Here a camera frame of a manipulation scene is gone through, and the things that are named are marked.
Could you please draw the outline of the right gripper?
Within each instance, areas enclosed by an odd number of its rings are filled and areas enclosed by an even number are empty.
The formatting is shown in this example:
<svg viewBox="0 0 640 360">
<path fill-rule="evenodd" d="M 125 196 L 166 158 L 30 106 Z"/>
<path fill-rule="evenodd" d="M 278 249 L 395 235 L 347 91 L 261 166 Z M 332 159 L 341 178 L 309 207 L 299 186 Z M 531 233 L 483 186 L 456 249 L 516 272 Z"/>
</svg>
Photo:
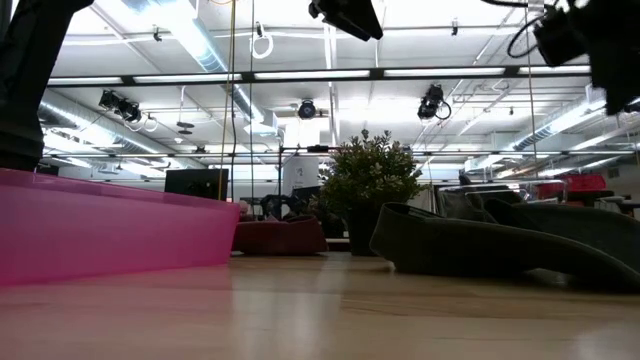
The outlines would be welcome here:
<svg viewBox="0 0 640 360">
<path fill-rule="evenodd" d="M 640 0 L 569 0 L 569 18 L 607 113 L 623 111 L 640 98 Z"/>
</svg>

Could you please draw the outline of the maroon cap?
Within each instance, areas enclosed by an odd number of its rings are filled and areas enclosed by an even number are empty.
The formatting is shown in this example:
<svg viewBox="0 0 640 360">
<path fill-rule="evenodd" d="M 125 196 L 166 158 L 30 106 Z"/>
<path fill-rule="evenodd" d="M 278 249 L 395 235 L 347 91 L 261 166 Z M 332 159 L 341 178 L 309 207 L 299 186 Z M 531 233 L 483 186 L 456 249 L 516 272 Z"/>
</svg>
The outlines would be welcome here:
<svg viewBox="0 0 640 360">
<path fill-rule="evenodd" d="M 239 223 L 232 250 L 248 255 L 307 256 L 327 251 L 328 243 L 316 217 L 298 216 Z"/>
</svg>

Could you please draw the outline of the red storage cabinet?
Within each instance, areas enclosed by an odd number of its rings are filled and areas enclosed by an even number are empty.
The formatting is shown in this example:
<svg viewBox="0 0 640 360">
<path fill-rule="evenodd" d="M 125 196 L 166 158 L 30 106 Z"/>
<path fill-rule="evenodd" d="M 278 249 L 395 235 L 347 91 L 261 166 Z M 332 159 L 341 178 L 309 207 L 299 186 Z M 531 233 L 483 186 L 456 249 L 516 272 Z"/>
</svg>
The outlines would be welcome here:
<svg viewBox="0 0 640 360">
<path fill-rule="evenodd" d="M 560 175 L 535 185 L 534 190 L 539 199 L 558 201 L 592 200 L 614 194 L 599 174 Z"/>
</svg>

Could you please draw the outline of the green plant in black pot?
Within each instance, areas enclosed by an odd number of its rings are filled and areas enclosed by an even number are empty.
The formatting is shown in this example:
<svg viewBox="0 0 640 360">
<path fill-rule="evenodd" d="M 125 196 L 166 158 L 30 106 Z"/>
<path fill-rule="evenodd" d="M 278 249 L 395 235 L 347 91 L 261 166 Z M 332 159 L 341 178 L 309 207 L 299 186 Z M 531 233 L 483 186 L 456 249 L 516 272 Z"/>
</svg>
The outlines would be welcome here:
<svg viewBox="0 0 640 360">
<path fill-rule="evenodd" d="M 410 151 L 385 130 L 366 129 L 330 153 L 316 203 L 346 226 L 350 253 L 372 256 L 370 240 L 386 203 L 407 203 L 426 186 Z"/>
</svg>

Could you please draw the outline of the clear plastic bin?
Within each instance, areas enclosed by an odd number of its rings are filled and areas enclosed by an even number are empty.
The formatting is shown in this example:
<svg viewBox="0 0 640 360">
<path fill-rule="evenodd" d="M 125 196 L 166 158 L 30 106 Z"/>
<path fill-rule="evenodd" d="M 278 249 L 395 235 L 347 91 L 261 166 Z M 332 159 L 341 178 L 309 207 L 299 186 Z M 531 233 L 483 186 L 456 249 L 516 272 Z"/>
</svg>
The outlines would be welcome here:
<svg viewBox="0 0 640 360">
<path fill-rule="evenodd" d="M 436 211 L 446 218 L 495 223 L 485 209 L 489 200 L 561 204 L 567 197 L 567 185 L 562 180 L 459 184 L 436 189 Z"/>
</svg>

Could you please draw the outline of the black monitor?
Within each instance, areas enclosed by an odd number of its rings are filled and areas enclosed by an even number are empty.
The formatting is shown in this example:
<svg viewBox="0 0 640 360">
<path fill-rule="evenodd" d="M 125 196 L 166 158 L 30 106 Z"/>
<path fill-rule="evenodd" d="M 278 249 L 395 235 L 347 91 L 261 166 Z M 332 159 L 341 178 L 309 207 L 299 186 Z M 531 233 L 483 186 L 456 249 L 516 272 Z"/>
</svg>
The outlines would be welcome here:
<svg viewBox="0 0 640 360">
<path fill-rule="evenodd" d="M 227 169 L 181 169 L 166 172 L 164 191 L 212 200 L 227 199 Z"/>
</svg>

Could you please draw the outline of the pink translucent plastic bin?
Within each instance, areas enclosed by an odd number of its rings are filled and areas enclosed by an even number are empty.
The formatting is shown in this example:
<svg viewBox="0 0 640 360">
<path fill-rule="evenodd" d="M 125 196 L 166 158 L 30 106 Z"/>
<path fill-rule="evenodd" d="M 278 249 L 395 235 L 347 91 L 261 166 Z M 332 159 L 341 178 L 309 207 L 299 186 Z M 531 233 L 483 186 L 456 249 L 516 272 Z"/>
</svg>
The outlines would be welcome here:
<svg viewBox="0 0 640 360">
<path fill-rule="evenodd" d="M 0 287 L 227 263 L 233 203 L 0 169 Z"/>
</svg>

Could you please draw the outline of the black frame beam with lights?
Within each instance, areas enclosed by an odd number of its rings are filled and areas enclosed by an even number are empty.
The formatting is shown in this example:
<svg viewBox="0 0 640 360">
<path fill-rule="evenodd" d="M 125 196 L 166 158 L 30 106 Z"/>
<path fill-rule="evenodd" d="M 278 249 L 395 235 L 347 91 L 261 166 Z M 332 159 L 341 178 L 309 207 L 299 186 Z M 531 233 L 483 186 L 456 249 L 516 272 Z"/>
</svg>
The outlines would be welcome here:
<svg viewBox="0 0 640 360">
<path fill-rule="evenodd" d="M 387 80 L 475 80 L 489 78 L 582 77 L 590 74 L 586 64 L 548 67 L 541 65 L 422 67 L 422 68 L 370 68 L 338 70 L 291 70 L 239 73 L 189 73 L 161 75 L 112 75 L 52 77 L 50 88 L 82 87 L 142 87 L 221 85 L 228 81 L 237 84 L 298 83 L 298 82 L 351 82 Z"/>
</svg>

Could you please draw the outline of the silver ventilation duct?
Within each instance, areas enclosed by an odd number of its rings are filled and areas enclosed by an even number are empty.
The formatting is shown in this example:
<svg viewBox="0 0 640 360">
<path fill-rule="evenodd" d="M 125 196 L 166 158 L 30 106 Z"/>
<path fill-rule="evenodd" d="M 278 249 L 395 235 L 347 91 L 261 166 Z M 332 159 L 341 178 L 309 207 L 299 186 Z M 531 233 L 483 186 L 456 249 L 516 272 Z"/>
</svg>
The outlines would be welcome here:
<svg viewBox="0 0 640 360">
<path fill-rule="evenodd" d="M 249 94 L 238 84 L 238 74 L 231 73 L 232 58 L 223 58 L 216 41 L 199 19 L 192 0 L 121 1 L 136 15 L 167 29 L 206 73 L 223 76 L 228 97 L 247 122 L 247 133 L 261 136 L 277 133 L 276 118 L 272 113 L 266 116 L 252 104 Z"/>
<path fill-rule="evenodd" d="M 575 127 L 590 118 L 604 113 L 606 97 L 604 92 L 597 90 L 594 95 L 588 95 L 579 102 L 569 105 L 545 117 L 542 124 L 535 125 L 531 130 L 518 136 L 509 144 L 514 151 L 522 151 L 534 143 Z"/>
</svg>

